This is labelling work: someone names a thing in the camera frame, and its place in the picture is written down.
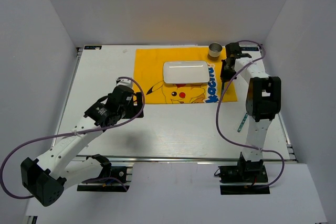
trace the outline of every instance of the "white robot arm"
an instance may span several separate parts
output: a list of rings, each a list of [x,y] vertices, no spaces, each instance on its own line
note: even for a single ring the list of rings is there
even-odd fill
[[[118,80],[112,93],[100,98],[84,113],[72,129],[73,136],[63,137],[34,161],[26,158],[21,163],[24,187],[43,206],[51,205],[65,189],[86,179],[109,176],[111,163],[99,154],[78,165],[68,165],[84,147],[103,134],[104,130],[99,129],[115,125],[120,119],[132,118],[140,112],[142,95],[140,92],[134,94],[131,87],[131,81]],[[136,105],[133,102],[134,95],[137,99]]]
[[[251,63],[252,57],[243,54],[239,43],[230,43],[225,46],[227,58],[223,60],[221,80],[228,82],[244,66]],[[246,98],[246,112],[249,117],[249,128],[245,145],[237,166],[221,168],[222,182],[245,182],[255,181],[261,172],[265,171],[263,166],[264,143],[267,130],[280,112],[281,108],[281,80],[279,77],[271,77],[258,68],[255,63],[245,68],[240,75],[248,83]]]

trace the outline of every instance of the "metal cup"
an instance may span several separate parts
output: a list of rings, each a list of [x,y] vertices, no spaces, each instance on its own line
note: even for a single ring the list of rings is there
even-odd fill
[[[208,59],[215,61],[219,59],[223,47],[219,43],[211,43],[208,50]]]

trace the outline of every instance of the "black mount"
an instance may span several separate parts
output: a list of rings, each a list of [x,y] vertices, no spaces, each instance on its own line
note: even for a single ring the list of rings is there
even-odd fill
[[[220,187],[223,195],[269,193],[267,187],[265,188],[266,191],[260,191],[260,187],[254,185],[268,182],[267,172],[262,159],[258,162],[246,161],[242,153],[240,153],[237,165],[219,166],[219,173],[215,174],[215,176],[221,178],[220,182],[224,184]],[[251,186],[237,185],[237,183],[249,183]]]

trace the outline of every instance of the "white wall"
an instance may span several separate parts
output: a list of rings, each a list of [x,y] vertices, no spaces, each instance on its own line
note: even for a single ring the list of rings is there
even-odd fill
[[[51,0],[76,46],[266,38],[286,0]]]
[[[0,162],[14,147],[53,133],[75,66],[76,49],[49,0],[0,0]],[[33,144],[9,161],[8,188],[28,195],[20,163],[50,142]],[[26,200],[0,189],[0,222],[21,223]]]
[[[265,43],[295,153],[308,164],[328,223],[336,223],[335,41],[335,0],[287,0]]]

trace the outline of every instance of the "black bracket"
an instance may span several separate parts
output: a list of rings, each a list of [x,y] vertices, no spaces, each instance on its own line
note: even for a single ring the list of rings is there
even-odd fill
[[[45,207],[54,203],[64,191],[65,178],[52,178],[50,170],[42,170],[38,159],[32,161],[29,157],[21,163],[23,186]]]
[[[250,79],[246,98],[246,112],[256,122],[274,119],[281,109],[281,80],[279,77]]]

